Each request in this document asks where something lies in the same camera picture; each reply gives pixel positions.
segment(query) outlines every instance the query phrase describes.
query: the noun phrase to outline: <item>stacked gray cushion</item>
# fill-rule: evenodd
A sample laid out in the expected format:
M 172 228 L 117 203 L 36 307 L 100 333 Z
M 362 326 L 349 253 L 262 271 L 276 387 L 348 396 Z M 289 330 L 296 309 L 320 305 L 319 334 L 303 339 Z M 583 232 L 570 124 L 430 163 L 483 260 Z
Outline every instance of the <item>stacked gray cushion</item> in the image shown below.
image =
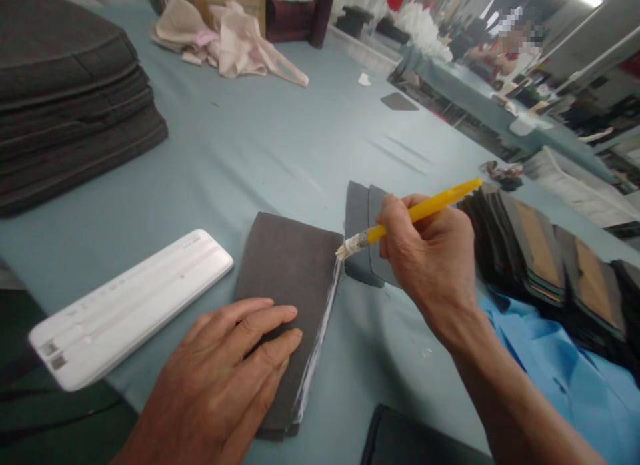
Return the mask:
M 167 126 L 125 32 L 65 0 L 0 0 L 0 216 L 160 143 Z

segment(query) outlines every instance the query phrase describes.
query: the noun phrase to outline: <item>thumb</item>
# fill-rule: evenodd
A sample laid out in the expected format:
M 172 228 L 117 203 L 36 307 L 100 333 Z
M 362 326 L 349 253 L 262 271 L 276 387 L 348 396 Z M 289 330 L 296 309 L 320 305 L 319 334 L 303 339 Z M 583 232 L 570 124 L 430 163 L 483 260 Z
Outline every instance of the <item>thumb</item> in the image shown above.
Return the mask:
M 420 239 L 420 234 L 411 223 L 409 209 L 404 202 L 395 195 L 385 195 L 382 200 L 382 224 L 387 229 L 389 240 Z

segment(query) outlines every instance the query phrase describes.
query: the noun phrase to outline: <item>left hand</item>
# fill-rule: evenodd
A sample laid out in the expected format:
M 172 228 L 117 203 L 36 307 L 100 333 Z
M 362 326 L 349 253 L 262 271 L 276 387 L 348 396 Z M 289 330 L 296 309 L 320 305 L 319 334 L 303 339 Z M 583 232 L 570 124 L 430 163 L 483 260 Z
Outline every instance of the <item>left hand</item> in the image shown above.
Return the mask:
M 112 465 L 242 462 L 302 332 L 288 330 L 247 354 L 296 315 L 295 307 L 250 298 L 200 316 Z

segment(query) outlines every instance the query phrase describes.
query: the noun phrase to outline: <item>pink fabric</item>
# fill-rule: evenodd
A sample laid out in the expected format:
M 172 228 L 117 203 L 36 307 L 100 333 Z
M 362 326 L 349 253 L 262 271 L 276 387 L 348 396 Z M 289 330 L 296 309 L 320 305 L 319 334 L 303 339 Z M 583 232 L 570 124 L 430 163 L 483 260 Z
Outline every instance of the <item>pink fabric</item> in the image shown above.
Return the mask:
M 224 77 L 271 72 L 302 87 L 309 78 L 260 36 L 258 20 L 244 12 L 238 2 L 226 7 L 210 6 L 215 31 L 210 30 L 198 10 L 186 0 L 170 0 L 151 38 L 171 50 L 182 52 L 183 60 L 196 65 L 207 61 Z

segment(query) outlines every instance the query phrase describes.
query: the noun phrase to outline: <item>white power bank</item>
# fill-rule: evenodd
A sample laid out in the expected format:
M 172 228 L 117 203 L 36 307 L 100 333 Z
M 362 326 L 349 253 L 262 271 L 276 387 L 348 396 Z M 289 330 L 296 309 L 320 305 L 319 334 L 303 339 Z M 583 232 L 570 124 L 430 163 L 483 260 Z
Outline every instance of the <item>white power bank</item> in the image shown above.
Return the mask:
M 233 267 L 195 230 L 39 323 L 29 342 L 66 391 L 104 377 Z

